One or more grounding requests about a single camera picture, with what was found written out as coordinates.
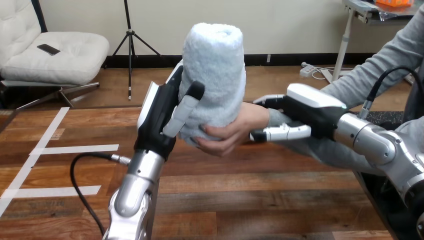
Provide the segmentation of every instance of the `black phone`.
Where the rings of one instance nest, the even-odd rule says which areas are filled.
[[[56,54],[60,53],[60,51],[59,51],[59,50],[57,50],[56,48],[54,48],[54,47],[52,47],[52,46],[49,46],[49,45],[47,45],[47,44],[41,44],[41,45],[38,45],[38,46],[37,46],[37,48],[39,48],[39,49],[43,50],[44,52],[46,52],[46,53],[48,53],[48,54],[50,54],[50,55],[52,55],[52,56],[54,56],[54,55],[56,55]]]

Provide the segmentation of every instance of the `gray sweater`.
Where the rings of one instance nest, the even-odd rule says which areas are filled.
[[[424,56],[424,4],[412,20],[400,30],[393,40],[388,42],[374,56],[362,65],[355,67],[348,75],[324,87],[323,92],[330,94],[353,108],[364,103],[365,98],[375,81],[387,69],[405,65],[416,69],[423,62]],[[402,81],[408,73],[398,70],[391,73],[383,81],[378,95]],[[269,126],[279,126],[292,120],[277,110],[270,109]],[[402,124],[398,132],[408,134],[424,153],[424,117]],[[372,168],[364,156],[353,152],[350,148],[328,139],[313,137],[294,141],[279,142],[295,152],[311,156],[318,161],[338,167],[348,168],[366,173],[380,174]]]

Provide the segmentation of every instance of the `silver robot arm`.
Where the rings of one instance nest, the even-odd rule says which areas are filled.
[[[290,84],[287,95],[267,95],[254,103],[283,110],[301,124],[290,126],[284,123],[280,127],[252,131],[252,141],[284,141],[312,136],[328,138],[351,148],[365,156],[371,166],[385,173],[416,217],[416,229],[421,238],[424,237],[424,154],[410,137],[360,119],[338,99],[304,84]]]
[[[162,167],[176,135],[202,98],[205,86],[194,82],[178,101],[180,62],[164,85],[150,84],[137,121],[135,154],[109,203],[110,225],[104,240],[150,240]]]

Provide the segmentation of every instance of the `rolled towel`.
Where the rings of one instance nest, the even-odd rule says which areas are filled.
[[[204,95],[180,137],[193,146],[197,144],[192,137],[217,141],[199,127],[225,127],[239,114],[246,85],[243,34],[235,26],[196,24],[185,38],[182,58],[179,99],[194,81],[204,84]]]

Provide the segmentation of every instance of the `person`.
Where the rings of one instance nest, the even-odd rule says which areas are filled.
[[[362,65],[354,68],[349,74],[327,85],[321,91],[341,100],[348,108],[361,105],[380,75],[392,67],[404,65],[411,69],[421,66],[420,78],[424,77],[424,4],[411,21],[400,30],[393,40]],[[383,81],[378,95],[402,81],[408,74],[405,70],[391,73]],[[199,148],[209,154],[225,156],[238,145],[248,141],[249,132],[253,129],[276,127],[292,120],[275,109],[266,109],[258,105],[243,102],[238,117],[226,127],[200,126],[209,136],[218,137],[220,141],[210,141],[195,137]],[[424,117],[405,122],[396,129],[408,134],[424,153]],[[318,161],[338,168],[348,168],[360,172],[378,174],[381,172],[367,162],[364,156],[350,148],[329,139],[313,137],[285,141],[281,144],[290,149],[312,156]]]

